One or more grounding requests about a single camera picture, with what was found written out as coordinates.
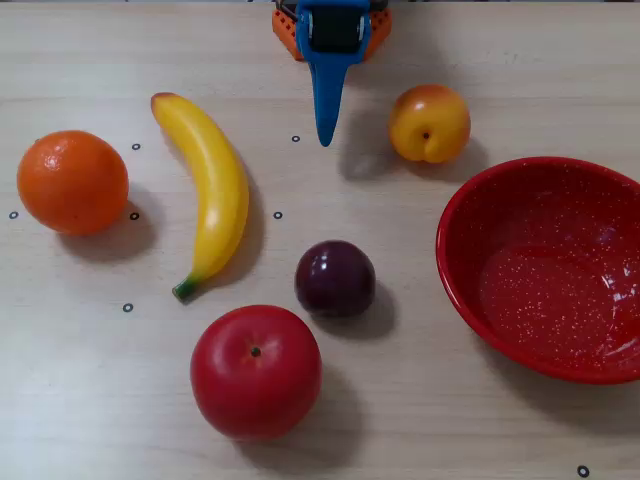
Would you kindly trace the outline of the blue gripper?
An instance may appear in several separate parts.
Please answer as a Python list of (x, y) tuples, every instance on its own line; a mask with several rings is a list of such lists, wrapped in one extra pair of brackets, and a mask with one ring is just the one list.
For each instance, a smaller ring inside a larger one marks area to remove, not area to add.
[(351, 57), (361, 49), (369, 22), (369, 1), (299, 1), (296, 36), (310, 67), (316, 130), (328, 147), (337, 125)]

